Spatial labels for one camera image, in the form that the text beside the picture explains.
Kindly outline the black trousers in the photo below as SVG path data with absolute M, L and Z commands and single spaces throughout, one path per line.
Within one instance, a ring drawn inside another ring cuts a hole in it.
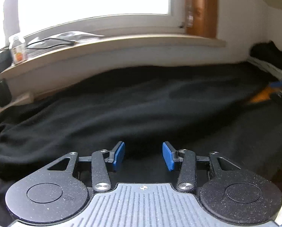
M 250 103 L 273 78 L 242 62 L 200 67 L 135 67 L 86 79 L 35 103 L 0 113 L 0 225 L 12 218 L 8 188 L 66 153 L 89 156 L 126 145 L 117 182 L 169 182 L 161 152 L 218 151 L 272 179 L 282 165 L 282 107 Z

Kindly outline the wooden window sill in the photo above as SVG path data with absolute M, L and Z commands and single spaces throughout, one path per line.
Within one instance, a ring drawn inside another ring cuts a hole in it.
M 12 79 L 31 70 L 52 63 L 77 58 L 84 55 L 147 46 L 206 46 L 222 48 L 226 41 L 217 38 L 191 36 L 185 34 L 136 34 L 125 36 L 103 37 L 78 43 L 74 46 L 61 48 L 41 54 L 23 63 L 9 67 L 0 73 L 0 79 Z

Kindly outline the clear plastic bag on sill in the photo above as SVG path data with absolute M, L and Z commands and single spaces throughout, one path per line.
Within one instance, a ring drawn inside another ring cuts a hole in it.
M 27 44 L 29 50 L 50 50 L 56 47 L 75 46 L 88 40 L 96 40 L 104 35 L 92 34 L 82 31 L 69 31 L 51 35 L 44 39 L 34 38 Z

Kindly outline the black power adapter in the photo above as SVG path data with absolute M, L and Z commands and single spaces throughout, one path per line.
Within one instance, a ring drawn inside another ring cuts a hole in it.
M 12 94 L 5 79 L 0 80 L 0 107 L 5 107 L 12 101 Z

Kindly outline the clear bottle orange label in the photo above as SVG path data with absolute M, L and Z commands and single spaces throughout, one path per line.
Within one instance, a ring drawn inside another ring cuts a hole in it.
M 21 33 L 9 37 L 9 50 L 12 55 L 13 65 L 27 61 L 26 43 Z

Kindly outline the white window frame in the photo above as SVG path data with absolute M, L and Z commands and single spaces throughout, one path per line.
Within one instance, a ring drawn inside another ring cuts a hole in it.
M 104 36 L 182 33 L 185 0 L 4 0 L 4 34 L 27 40 L 67 31 Z

